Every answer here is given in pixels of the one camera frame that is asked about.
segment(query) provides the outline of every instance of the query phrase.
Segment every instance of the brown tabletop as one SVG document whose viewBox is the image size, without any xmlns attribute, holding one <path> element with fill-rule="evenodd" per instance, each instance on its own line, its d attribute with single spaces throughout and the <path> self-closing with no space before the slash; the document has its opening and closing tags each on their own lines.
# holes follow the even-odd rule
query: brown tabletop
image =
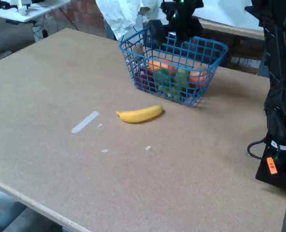
<svg viewBox="0 0 286 232">
<path fill-rule="evenodd" d="M 217 23 L 214 21 L 210 21 L 207 19 L 200 18 L 199 21 L 201 22 L 202 26 L 205 29 L 209 30 L 216 30 L 220 32 L 225 32 L 233 35 L 244 36 L 252 39 L 264 40 L 264 33 L 262 30 L 254 30 L 254 29 L 246 29 L 246 28 L 238 28 L 229 26 L 222 23 Z"/>
<path fill-rule="evenodd" d="M 286 193 L 246 154 L 268 86 L 219 68 L 187 108 L 137 90 L 115 41 L 63 30 L 0 61 L 0 189 L 79 232 L 279 232 Z M 145 124 L 115 114 L 155 104 Z"/>
</svg>

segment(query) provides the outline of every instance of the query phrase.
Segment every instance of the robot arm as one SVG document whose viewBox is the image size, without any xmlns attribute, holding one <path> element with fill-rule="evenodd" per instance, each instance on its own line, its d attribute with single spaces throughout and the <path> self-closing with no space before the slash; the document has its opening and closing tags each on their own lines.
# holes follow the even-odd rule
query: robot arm
<svg viewBox="0 0 286 232">
<path fill-rule="evenodd" d="M 286 189 L 286 0 L 252 0 L 252 5 L 245 10 L 264 28 L 270 90 L 264 102 L 267 135 L 250 144 L 248 151 L 264 142 L 262 158 L 253 156 L 261 159 L 256 178 Z M 162 25 L 160 20 L 150 20 L 147 25 L 158 44 L 166 41 L 169 32 L 176 32 L 181 42 L 201 34 L 202 26 L 192 15 L 195 9 L 203 7 L 202 0 L 163 0 L 160 7 L 169 23 Z"/>
</svg>

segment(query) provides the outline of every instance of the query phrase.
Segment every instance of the wooden table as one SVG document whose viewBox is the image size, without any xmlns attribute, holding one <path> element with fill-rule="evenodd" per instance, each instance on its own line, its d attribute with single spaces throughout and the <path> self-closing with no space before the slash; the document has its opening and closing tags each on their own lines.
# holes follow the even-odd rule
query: wooden table
<svg viewBox="0 0 286 232">
<path fill-rule="evenodd" d="M 247 38 L 264 40 L 263 30 L 237 28 L 237 27 L 226 25 L 226 24 L 206 20 L 203 18 L 200 18 L 199 21 L 201 22 L 203 28 L 208 29 L 208 30 L 215 30 L 215 31 L 243 36 Z"/>
<path fill-rule="evenodd" d="M 286 193 L 246 154 L 268 88 L 219 68 L 187 108 L 133 87 L 115 41 L 63 30 L 0 61 L 0 189 L 78 232 L 279 232 Z M 145 124 L 115 114 L 154 104 Z"/>
</svg>

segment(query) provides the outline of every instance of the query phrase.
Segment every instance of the white paper scrap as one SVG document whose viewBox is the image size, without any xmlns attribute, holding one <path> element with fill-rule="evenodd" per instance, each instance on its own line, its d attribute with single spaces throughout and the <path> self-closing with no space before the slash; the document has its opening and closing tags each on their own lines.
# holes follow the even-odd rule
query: white paper scrap
<svg viewBox="0 0 286 232">
<path fill-rule="evenodd" d="M 72 130 L 72 133 L 77 133 L 81 131 L 85 126 L 87 126 L 88 123 L 90 123 L 92 120 L 94 120 L 99 113 L 97 111 L 92 112 L 90 115 L 88 115 L 82 122 L 77 124 Z"/>
</svg>

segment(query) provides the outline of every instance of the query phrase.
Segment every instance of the yellow banana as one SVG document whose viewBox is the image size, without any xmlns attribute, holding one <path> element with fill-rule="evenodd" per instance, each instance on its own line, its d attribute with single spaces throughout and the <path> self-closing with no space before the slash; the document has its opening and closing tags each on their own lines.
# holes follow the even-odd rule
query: yellow banana
<svg viewBox="0 0 286 232">
<path fill-rule="evenodd" d="M 161 114 L 163 108 L 160 105 L 154 105 L 141 110 L 133 111 L 116 111 L 117 115 L 124 121 L 129 123 L 143 122 Z"/>
</svg>

